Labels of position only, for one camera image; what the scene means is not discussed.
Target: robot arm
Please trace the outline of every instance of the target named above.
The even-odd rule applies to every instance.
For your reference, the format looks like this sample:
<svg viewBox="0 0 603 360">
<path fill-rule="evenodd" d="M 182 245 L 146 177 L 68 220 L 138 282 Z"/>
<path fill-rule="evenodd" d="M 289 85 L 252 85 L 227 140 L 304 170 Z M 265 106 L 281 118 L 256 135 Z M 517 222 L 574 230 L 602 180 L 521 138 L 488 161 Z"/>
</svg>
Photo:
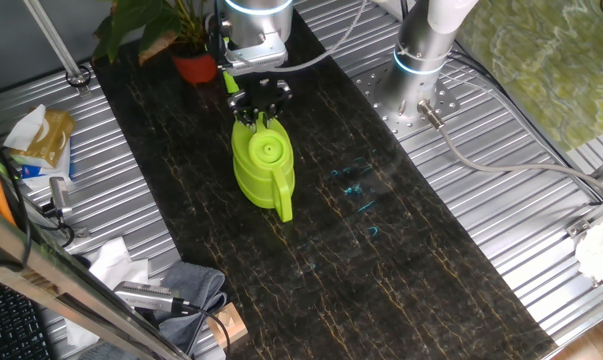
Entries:
<svg viewBox="0 0 603 360">
<path fill-rule="evenodd" d="M 213 47 L 218 49 L 217 62 L 229 75 L 248 79 L 243 86 L 248 91 L 235 94 L 228 104 L 248 125 L 259 112 L 276 116 L 283 102 L 291 98 L 290 88 L 281 80 L 259 73 L 276 71 L 287 59 L 285 41 L 290 36 L 292 0 L 216 1 L 221 7 L 215 5 L 219 25 L 218 31 L 213 31 Z M 398 116 L 416 116 L 419 101 L 435 98 L 438 73 L 459 26 L 477 1 L 417 1 L 399 31 L 395 66 L 378 84 L 383 106 Z"/>
<path fill-rule="evenodd" d="M 218 1 L 224 14 L 219 19 L 224 37 L 219 57 L 228 74 L 266 72 L 283 65 L 288 56 L 285 41 L 292 25 L 292 0 Z"/>
</svg>

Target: watering can handle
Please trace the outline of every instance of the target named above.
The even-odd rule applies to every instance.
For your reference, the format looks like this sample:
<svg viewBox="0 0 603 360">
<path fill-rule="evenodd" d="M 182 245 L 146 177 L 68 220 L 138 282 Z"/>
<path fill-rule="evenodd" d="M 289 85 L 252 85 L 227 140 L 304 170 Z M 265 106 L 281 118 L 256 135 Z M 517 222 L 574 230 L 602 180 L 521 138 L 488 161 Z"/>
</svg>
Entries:
<svg viewBox="0 0 603 360">
<path fill-rule="evenodd" d="M 285 180 L 280 166 L 272 169 L 272 194 L 274 195 L 274 208 L 277 210 L 282 222 L 292 220 L 292 194 L 290 185 Z"/>
</svg>

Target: potted plant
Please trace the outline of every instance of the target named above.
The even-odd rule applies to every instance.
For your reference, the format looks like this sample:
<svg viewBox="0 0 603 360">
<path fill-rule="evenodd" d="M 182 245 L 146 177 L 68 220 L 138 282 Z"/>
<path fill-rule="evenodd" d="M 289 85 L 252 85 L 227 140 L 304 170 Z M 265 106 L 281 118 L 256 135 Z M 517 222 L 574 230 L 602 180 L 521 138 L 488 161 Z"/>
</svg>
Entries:
<svg viewBox="0 0 603 360">
<path fill-rule="evenodd" d="M 132 30 L 145 26 L 139 44 L 139 63 L 169 47 L 179 73 L 192 84 L 214 79 L 217 67 L 206 51 L 203 4 L 194 0 L 113 0 L 110 15 L 94 36 L 99 45 L 93 60 L 106 56 L 114 62 L 119 45 Z"/>
</svg>

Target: gray cable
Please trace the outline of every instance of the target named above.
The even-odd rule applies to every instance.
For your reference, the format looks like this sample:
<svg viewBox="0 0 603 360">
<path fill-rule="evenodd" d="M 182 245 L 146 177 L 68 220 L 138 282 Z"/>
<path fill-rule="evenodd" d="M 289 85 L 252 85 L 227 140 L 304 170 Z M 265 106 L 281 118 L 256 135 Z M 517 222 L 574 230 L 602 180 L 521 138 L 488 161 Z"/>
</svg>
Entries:
<svg viewBox="0 0 603 360">
<path fill-rule="evenodd" d="M 553 170 L 562 172 L 568 175 L 576 176 L 596 187 L 603 190 L 603 183 L 599 180 L 593 178 L 592 176 L 586 175 L 582 172 L 576 171 L 574 169 L 570 169 L 565 166 L 554 165 L 554 164 L 521 164 L 521 165 L 513 165 L 513 166 L 485 166 L 473 163 L 468 158 L 463 156 L 457 149 L 457 147 L 450 139 L 450 135 L 445 130 L 445 127 L 439 128 L 439 133 L 443 137 L 443 140 L 448 144 L 450 150 L 459 158 L 459 160 L 468 167 L 479 171 L 487 171 L 487 172 L 509 172 L 509 171 L 522 171 L 522 170 L 531 170 L 531 169 L 543 169 L 543 170 Z"/>
<path fill-rule="evenodd" d="M 307 61 L 303 64 L 299 64 L 299 65 L 295 65 L 295 66 L 290 66 L 290 67 L 286 67 L 286 68 L 272 68 L 272 69 L 259 69 L 258 65 L 255 65 L 253 63 L 251 63 L 250 61 L 242 58 L 240 55 L 237 55 L 234 51 L 231 50 L 227 50 L 227 53 L 229 53 L 232 57 L 234 57 L 235 59 L 244 62 L 247 65 L 253 66 L 255 68 L 256 72 L 276 72 L 276 73 L 285 73 L 285 72 L 292 72 L 292 71 L 297 71 L 297 70 L 302 70 L 305 69 L 309 66 L 312 66 L 316 63 L 318 63 L 319 61 L 325 59 L 326 57 L 332 55 L 332 53 L 334 53 L 339 46 L 341 46 L 341 44 L 343 44 L 343 42 L 345 42 L 348 38 L 348 36 L 350 36 L 350 33 L 352 32 L 352 30 L 354 30 L 354 27 L 356 26 L 357 22 L 359 21 L 359 18 L 361 17 L 361 14 L 363 14 L 363 9 L 365 8 L 365 5 L 368 3 L 367 0 L 363 0 L 361 2 L 361 7 L 359 8 L 359 12 L 357 12 L 356 16 L 354 17 L 354 21 L 352 21 L 352 24 L 350 25 L 350 27 L 348 28 L 348 30 L 346 30 L 345 34 L 343 34 L 343 36 L 341 37 L 341 39 L 333 46 L 331 47 L 329 50 L 326 50 L 323 54 L 317 56 L 316 58 Z"/>
</svg>

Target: terracotta pot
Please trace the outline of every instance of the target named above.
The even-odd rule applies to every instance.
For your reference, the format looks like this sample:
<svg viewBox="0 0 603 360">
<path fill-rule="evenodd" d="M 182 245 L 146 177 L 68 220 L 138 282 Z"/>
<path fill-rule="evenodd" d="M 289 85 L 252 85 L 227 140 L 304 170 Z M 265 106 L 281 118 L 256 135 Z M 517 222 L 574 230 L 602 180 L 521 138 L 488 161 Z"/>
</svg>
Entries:
<svg viewBox="0 0 603 360">
<path fill-rule="evenodd" d="M 217 75 L 217 64 L 208 53 L 191 58 L 172 55 L 172 61 L 181 76 L 190 84 L 207 83 Z"/>
</svg>

